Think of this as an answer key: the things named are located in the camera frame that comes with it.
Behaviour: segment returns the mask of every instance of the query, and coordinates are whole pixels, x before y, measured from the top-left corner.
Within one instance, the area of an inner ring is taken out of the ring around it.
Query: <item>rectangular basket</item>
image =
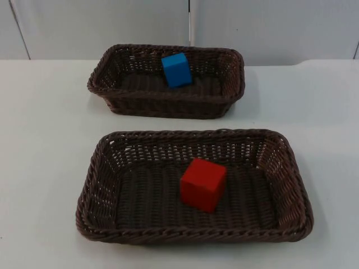
[[[193,83],[170,89],[161,59],[180,52],[188,59]],[[117,114],[214,119],[242,97],[244,62],[233,49],[115,45],[91,74],[88,89]]]
[[[227,167],[213,214],[180,199],[195,157]],[[123,244],[294,242],[313,227],[288,141],[268,130],[115,132],[102,138],[78,201],[90,240]]]

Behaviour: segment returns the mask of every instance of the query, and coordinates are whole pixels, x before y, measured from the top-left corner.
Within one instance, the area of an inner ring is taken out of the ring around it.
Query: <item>blue block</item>
[[[184,53],[162,58],[162,65],[169,87],[174,88],[192,83],[190,66]]]

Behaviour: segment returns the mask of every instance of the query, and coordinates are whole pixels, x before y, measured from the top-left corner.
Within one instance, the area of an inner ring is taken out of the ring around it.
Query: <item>cabinet door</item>
[[[110,46],[188,44],[187,0],[11,0],[32,59],[99,59]]]
[[[352,59],[358,0],[191,0],[192,43],[229,47],[249,65]]]
[[[0,59],[28,59],[8,0],[0,0]]]

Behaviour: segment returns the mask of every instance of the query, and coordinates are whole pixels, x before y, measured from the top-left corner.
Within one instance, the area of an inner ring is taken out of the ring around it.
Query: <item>table surface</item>
[[[216,120],[112,114],[89,93],[96,61],[0,61],[0,268],[357,268],[359,61],[247,67]],[[297,243],[91,242],[75,210],[98,140],[113,131],[267,128],[291,144],[314,212]]]

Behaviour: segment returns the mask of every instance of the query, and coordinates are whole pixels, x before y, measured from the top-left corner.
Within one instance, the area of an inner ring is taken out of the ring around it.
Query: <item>red block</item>
[[[181,198],[189,206],[213,212],[225,187],[227,168],[194,159],[181,178]]]

